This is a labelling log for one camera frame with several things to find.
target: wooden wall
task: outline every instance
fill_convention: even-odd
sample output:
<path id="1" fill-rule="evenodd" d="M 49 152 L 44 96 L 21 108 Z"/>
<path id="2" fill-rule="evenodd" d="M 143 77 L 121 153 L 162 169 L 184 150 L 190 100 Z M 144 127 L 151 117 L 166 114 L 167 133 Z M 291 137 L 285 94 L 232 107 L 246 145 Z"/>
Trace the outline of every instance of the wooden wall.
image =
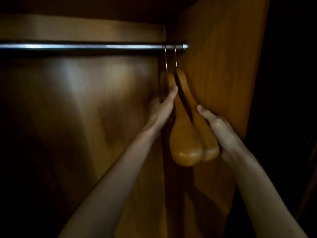
<path id="1" fill-rule="evenodd" d="M 164 26 L 40 15 L 0 18 L 0 39 L 164 41 Z M 146 122 L 153 56 L 2 59 L 2 224 L 55 237 Z M 153 145 L 115 237 L 166 237 L 161 141 Z"/>
<path id="2" fill-rule="evenodd" d="M 167 41 L 186 41 L 178 55 L 196 100 L 224 116 L 244 138 L 269 0 L 198 0 L 166 25 Z M 168 58 L 175 66 L 174 57 Z M 221 237 L 235 181 L 220 158 L 180 168 L 163 136 L 169 237 Z"/>

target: metal rod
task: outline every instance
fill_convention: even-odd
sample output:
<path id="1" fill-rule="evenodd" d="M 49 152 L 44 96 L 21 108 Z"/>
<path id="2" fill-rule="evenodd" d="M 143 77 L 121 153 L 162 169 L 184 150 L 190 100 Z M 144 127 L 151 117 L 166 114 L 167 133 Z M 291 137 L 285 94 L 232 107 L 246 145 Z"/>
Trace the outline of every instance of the metal rod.
<path id="1" fill-rule="evenodd" d="M 2 52 L 27 52 L 27 53 L 67 53 L 67 52 L 84 52 L 93 54 L 98 52 L 100 54 L 129 54 L 129 53 L 155 53 L 163 52 L 164 50 L 184 51 L 188 48 L 187 44 L 166 44 L 166 43 L 118 43 L 118 42 L 12 42 L 1 41 L 0 53 Z"/>

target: person's right hand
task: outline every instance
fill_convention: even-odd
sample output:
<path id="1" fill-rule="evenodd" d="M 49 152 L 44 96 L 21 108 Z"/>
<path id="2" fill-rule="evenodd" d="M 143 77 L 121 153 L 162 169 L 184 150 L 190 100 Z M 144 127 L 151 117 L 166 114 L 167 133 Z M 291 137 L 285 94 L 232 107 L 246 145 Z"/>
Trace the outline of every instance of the person's right hand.
<path id="1" fill-rule="evenodd" d="M 224 149 L 221 156 L 225 161 L 229 161 L 228 159 L 230 159 L 231 156 L 234 156 L 237 152 L 244 148 L 244 144 L 227 120 L 214 115 L 201 105 L 197 106 L 197 111 L 208 120 L 210 128 Z"/>

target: wardrobe side panel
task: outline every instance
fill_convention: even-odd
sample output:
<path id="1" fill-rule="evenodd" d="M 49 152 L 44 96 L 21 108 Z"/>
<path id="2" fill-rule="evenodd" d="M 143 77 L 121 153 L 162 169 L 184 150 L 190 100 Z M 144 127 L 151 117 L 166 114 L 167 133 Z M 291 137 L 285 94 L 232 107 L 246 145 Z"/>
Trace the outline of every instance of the wardrobe side panel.
<path id="1" fill-rule="evenodd" d="M 198 0 L 166 25 L 167 41 L 185 41 L 189 45 L 185 53 L 177 56 L 177 64 L 184 70 L 196 101 L 225 117 L 242 138 L 248 124 L 268 4 L 269 0 Z M 175 61 L 173 53 L 170 55 L 172 68 Z M 164 140 L 163 153 L 169 154 Z M 220 157 L 193 168 L 176 167 L 167 155 L 164 172 L 169 177 L 165 183 L 168 234 L 221 237 L 236 185 L 230 168 Z M 171 205 L 176 202 L 170 196 L 173 192 L 182 201 L 178 210 Z"/>
<path id="2" fill-rule="evenodd" d="M 41 15 L 0 18 L 11 40 L 164 41 L 161 25 Z M 56 237 L 135 138 L 158 90 L 154 56 L 2 59 L 3 227 Z M 166 237 L 161 140 L 154 143 L 115 237 Z"/>

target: hanger hook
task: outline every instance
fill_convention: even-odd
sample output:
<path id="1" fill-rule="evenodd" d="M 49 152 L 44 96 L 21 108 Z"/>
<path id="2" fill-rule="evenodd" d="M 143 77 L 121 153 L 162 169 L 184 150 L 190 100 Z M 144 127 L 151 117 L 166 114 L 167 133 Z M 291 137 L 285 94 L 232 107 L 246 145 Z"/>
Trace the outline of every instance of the hanger hook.
<path id="1" fill-rule="evenodd" d="M 176 57 L 176 46 L 174 45 L 174 51 L 175 51 L 175 63 L 176 63 L 176 67 L 177 67 L 177 57 Z"/>
<path id="2" fill-rule="evenodd" d="M 167 71 L 167 52 L 166 52 L 166 45 L 164 45 L 165 48 L 165 66 L 166 66 L 166 71 Z"/>

